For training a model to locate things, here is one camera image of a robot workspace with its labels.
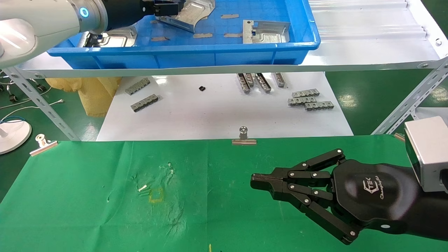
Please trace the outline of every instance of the yellow cloth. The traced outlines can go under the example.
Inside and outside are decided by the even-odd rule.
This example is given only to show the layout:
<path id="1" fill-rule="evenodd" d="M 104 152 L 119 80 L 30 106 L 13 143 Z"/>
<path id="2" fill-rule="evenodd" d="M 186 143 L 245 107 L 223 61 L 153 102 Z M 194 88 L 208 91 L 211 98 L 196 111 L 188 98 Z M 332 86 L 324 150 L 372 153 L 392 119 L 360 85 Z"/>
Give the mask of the yellow cloth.
<path id="1" fill-rule="evenodd" d="M 109 110 L 121 77 L 48 78 L 46 81 L 51 87 L 65 92 L 78 91 L 86 114 L 92 117 L 104 117 Z"/>

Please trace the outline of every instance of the white robotic arm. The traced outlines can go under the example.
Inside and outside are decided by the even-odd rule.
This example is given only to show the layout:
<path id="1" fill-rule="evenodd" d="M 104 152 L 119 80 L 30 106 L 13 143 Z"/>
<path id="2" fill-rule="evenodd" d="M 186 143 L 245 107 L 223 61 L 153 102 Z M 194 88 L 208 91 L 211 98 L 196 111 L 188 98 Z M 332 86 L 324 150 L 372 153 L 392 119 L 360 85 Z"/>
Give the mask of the white robotic arm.
<path id="1" fill-rule="evenodd" d="M 185 0 L 0 0 L 0 69 L 29 60 L 80 33 L 172 16 Z"/>

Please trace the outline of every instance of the yellow tape mark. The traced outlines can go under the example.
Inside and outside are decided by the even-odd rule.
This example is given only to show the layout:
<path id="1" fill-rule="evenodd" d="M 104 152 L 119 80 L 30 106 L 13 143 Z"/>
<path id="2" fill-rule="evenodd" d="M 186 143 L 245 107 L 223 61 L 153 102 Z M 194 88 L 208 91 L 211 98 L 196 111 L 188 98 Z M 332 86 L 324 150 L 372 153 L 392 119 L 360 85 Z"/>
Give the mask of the yellow tape mark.
<path id="1" fill-rule="evenodd" d="M 162 187 L 157 188 L 157 191 L 159 192 L 159 197 L 157 199 L 153 199 L 152 198 L 152 190 L 149 193 L 149 202 L 151 203 L 159 203 L 162 202 L 164 200 L 164 190 Z"/>

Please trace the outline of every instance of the green mat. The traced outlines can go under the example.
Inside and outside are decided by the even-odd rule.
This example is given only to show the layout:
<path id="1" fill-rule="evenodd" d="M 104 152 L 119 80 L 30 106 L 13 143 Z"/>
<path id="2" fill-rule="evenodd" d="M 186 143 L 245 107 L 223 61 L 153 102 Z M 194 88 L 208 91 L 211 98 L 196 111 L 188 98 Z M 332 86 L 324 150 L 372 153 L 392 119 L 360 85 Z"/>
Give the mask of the green mat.
<path id="1" fill-rule="evenodd" d="M 448 251 L 448 243 L 364 230 L 343 245 L 289 203 L 250 188 L 252 173 L 335 148 L 409 165 L 389 135 L 62 142 L 31 157 L 0 204 L 0 251 Z M 138 189 L 146 185 L 141 192 Z"/>

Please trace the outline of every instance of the white base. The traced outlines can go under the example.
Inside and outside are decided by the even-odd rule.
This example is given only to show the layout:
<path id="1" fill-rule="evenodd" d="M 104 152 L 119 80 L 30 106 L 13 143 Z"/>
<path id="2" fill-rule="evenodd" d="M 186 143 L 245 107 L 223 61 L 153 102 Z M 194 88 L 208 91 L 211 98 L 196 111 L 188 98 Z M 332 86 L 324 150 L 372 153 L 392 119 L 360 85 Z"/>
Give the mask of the white base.
<path id="1" fill-rule="evenodd" d="M 130 96 L 125 89 L 143 77 L 123 78 L 97 141 L 237 139 L 241 126 L 248 128 L 249 138 L 353 135 L 324 73 L 285 73 L 285 88 L 277 87 L 270 74 L 264 76 L 270 94 L 258 84 L 244 94 L 237 74 L 198 74 L 148 76 L 151 84 Z M 293 91 L 311 88 L 321 93 L 318 101 L 329 100 L 334 109 L 288 106 Z M 132 104 L 152 94 L 161 96 L 159 101 L 132 111 Z"/>
<path id="2" fill-rule="evenodd" d="M 17 149 L 31 135 L 31 125 L 20 120 L 0 124 L 0 130 L 8 134 L 5 137 L 0 136 L 0 155 Z"/>

